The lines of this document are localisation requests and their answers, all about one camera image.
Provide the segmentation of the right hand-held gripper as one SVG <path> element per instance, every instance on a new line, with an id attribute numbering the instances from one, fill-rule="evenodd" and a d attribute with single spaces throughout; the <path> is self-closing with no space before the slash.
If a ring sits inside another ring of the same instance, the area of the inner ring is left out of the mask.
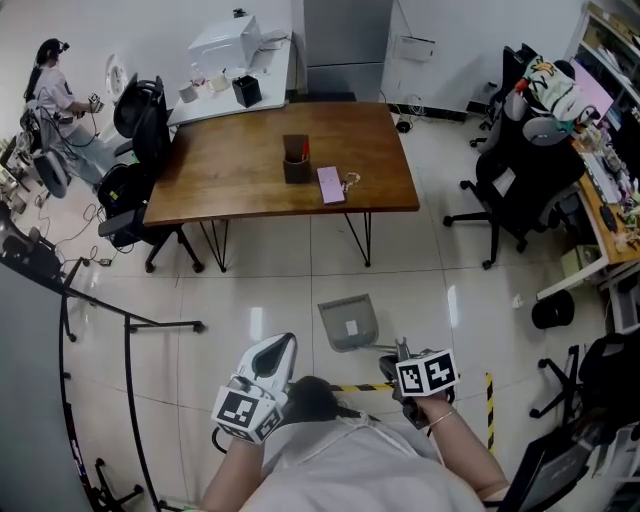
<path id="1" fill-rule="evenodd" d="M 427 350 L 412 355 L 407 348 L 398 348 L 397 355 L 384 355 L 378 363 L 385 383 L 394 389 L 392 397 L 402 405 L 405 418 L 416 429 L 429 425 L 416 398 L 433 397 L 444 392 L 446 401 L 453 403 L 459 374 L 451 349 Z"/>

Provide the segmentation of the grey dustpan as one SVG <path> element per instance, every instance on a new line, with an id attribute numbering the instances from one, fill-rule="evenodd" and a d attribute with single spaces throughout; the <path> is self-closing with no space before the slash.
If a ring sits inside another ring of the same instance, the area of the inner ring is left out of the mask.
<path id="1" fill-rule="evenodd" d="M 379 325 L 368 294 L 338 299 L 318 305 L 331 348 L 338 353 L 372 350 L 395 355 L 399 360 L 411 357 L 405 338 L 393 345 L 378 343 Z"/>

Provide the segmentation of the person's left forearm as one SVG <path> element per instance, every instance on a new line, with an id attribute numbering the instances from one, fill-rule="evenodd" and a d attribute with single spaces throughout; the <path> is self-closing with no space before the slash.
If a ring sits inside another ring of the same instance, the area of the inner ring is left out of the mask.
<path id="1" fill-rule="evenodd" d="M 234 439 L 199 506 L 204 512 L 239 512 L 263 480 L 264 446 Z"/>

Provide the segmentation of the person's white shirt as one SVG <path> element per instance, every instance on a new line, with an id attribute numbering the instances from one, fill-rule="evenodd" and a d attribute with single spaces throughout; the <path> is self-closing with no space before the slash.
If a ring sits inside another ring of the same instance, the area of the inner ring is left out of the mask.
<path id="1" fill-rule="evenodd" d="M 434 443 L 398 423 L 290 424 L 265 456 L 266 477 L 241 512 L 486 512 Z"/>

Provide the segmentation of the pale green box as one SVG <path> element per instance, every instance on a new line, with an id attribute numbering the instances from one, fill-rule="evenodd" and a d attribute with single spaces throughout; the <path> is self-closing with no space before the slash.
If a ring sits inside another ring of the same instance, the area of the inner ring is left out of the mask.
<path id="1" fill-rule="evenodd" d="M 560 259 L 565 277 L 572 276 L 601 257 L 597 245 L 579 244 L 566 252 Z"/>

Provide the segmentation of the black grey-headrest office chair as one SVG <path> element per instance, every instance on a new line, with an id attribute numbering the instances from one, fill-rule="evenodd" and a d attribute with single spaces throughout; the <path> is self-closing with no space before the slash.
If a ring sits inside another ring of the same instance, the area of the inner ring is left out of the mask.
<path id="1" fill-rule="evenodd" d="M 476 162 L 476 180 L 459 183 L 473 193 L 482 210 L 443 218 L 446 227 L 464 221 L 489 223 L 491 247 L 490 257 L 482 262 L 485 270 L 496 263 L 501 231 L 515 239 L 518 252 L 524 252 L 528 233 L 544 231 L 543 218 L 585 172 L 571 132 L 529 99 L 516 91 L 506 96 Z"/>

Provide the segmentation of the white table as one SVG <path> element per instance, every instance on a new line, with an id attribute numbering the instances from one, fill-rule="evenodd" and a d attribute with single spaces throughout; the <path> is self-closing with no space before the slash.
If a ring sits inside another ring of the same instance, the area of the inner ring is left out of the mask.
<path id="1" fill-rule="evenodd" d="M 196 100 L 190 103 L 184 103 L 181 99 L 177 101 L 167 125 L 181 126 L 246 111 L 282 108 L 286 103 L 291 36 L 292 33 L 287 31 L 285 36 L 277 41 L 275 49 L 258 51 L 254 55 L 248 74 L 258 81 L 261 101 L 250 107 L 244 107 L 238 102 L 231 85 L 221 92 L 212 92 L 208 86 L 205 86 Z"/>

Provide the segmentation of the black square holder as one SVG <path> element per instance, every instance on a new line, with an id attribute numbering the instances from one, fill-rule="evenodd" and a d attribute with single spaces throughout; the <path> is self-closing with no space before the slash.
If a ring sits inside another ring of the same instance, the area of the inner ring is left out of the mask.
<path id="1" fill-rule="evenodd" d="M 250 75 L 234 79 L 232 88 L 237 102 L 244 108 L 250 108 L 262 100 L 259 81 Z"/>

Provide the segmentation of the white keyboard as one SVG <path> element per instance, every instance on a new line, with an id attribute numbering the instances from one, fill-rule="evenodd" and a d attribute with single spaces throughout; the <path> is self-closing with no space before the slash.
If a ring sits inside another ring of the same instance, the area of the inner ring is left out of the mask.
<path id="1" fill-rule="evenodd" d="M 589 179 L 603 203 L 619 204 L 622 200 L 621 192 L 616 181 L 606 172 L 600 160 L 594 153 L 583 153 Z"/>

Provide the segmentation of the grey swivel chair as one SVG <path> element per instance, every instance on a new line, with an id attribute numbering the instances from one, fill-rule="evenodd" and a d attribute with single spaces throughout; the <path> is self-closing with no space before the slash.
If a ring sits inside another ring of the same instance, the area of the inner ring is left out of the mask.
<path id="1" fill-rule="evenodd" d="M 55 149 L 38 149 L 31 154 L 32 165 L 40 180 L 52 196 L 62 199 L 67 195 L 70 176 L 64 158 Z"/>

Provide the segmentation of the colourful patterned cloth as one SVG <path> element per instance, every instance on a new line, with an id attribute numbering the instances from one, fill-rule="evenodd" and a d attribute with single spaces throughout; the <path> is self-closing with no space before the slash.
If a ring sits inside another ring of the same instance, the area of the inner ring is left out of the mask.
<path id="1" fill-rule="evenodd" d="M 601 117 L 576 80 L 542 55 L 536 55 L 526 65 L 514 89 L 537 113 L 552 117 L 558 128 L 567 133 Z"/>

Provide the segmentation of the grey refrigerator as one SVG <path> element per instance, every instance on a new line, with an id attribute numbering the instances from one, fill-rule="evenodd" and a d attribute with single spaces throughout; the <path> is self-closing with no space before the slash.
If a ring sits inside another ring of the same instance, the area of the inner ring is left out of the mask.
<path id="1" fill-rule="evenodd" d="M 392 9 L 393 0 L 301 0 L 307 91 L 378 101 Z"/>

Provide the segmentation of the white microwave oven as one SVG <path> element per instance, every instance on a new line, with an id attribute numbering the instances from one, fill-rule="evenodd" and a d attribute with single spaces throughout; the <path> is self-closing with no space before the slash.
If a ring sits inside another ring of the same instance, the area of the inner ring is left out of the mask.
<path id="1" fill-rule="evenodd" d="M 248 69 L 261 41 L 254 15 L 233 18 L 206 28 L 189 46 L 191 63 L 206 76 L 227 68 Z"/>

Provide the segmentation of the white round floor fan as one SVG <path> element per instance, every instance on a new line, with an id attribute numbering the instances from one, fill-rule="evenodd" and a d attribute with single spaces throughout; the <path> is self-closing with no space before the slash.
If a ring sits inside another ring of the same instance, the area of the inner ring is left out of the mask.
<path id="1" fill-rule="evenodd" d="M 105 67 L 105 91 L 106 91 L 106 115 L 107 122 L 100 132 L 99 138 L 112 150 L 124 144 L 126 139 L 117 131 L 113 116 L 115 107 L 130 81 L 131 75 L 125 63 L 115 53 L 106 61 Z"/>

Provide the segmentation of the pink-screen monitor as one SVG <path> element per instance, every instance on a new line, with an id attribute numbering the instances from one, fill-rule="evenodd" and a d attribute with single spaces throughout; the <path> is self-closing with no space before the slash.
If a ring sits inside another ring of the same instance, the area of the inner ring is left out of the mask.
<path id="1" fill-rule="evenodd" d="M 570 64 L 575 73 L 574 80 L 581 88 L 589 103 L 595 107 L 599 114 L 599 117 L 595 120 L 595 123 L 599 123 L 612 106 L 614 99 L 575 59 L 571 59 Z"/>

